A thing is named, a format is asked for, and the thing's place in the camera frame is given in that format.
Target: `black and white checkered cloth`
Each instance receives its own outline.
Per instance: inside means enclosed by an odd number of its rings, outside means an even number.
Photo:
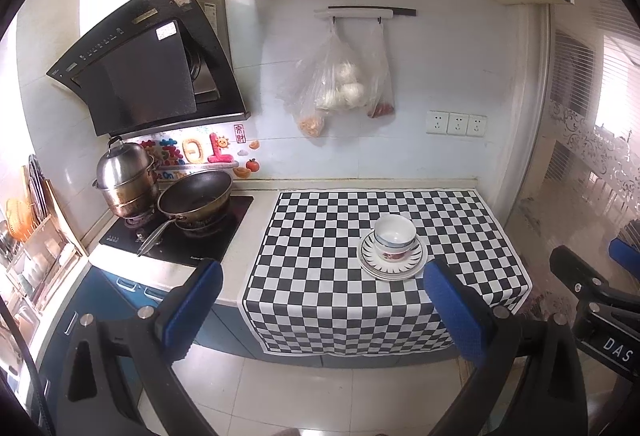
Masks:
[[[421,272],[386,282],[362,270],[358,242],[383,213],[411,218],[429,258],[445,258],[488,304],[514,311],[526,299],[529,276],[475,190],[283,192],[242,298],[266,352],[376,355],[451,345]]]

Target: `wall socket panel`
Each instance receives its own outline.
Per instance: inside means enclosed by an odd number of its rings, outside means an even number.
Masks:
[[[469,115],[464,113],[450,113],[447,135],[466,135],[466,126],[469,123]]]
[[[427,133],[436,133],[437,135],[447,134],[447,124],[449,123],[449,114],[446,111],[428,111],[427,112]]]
[[[428,111],[426,132],[459,137],[484,137],[486,117],[451,111]]]

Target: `plate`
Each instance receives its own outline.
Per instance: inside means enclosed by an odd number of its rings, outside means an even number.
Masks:
[[[404,281],[416,275],[425,266],[428,251],[424,242],[416,237],[416,243],[402,261],[390,263],[382,259],[373,246],[373,231],[367,233],[358,243],[358,260],[362,268],[382,281]]]

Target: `range hood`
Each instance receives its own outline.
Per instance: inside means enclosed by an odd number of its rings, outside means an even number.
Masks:
[[[130,0],[47,71],[123,138],[245,120],[238,84],[196,0]]]
[[[80,39],[47,72],[124,138],[241,121],[233,71],[197,0],[80,0]]]

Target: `plastic bag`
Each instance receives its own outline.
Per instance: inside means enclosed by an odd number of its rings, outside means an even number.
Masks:
[[[370,102],[366,83],[355,53],[331,23],[327,38],[312,56],[296,64],[293,79],[279,97],[300,131],[317,137],[327,115]]]
[[[367,103],[367,115],[375,119],[384,115],[391,115],[396,111],[394,92],[391,87],[391,72],[386,58],[382,20],[372,23],[368,44],[366,60],[370,72],[370,99]]]

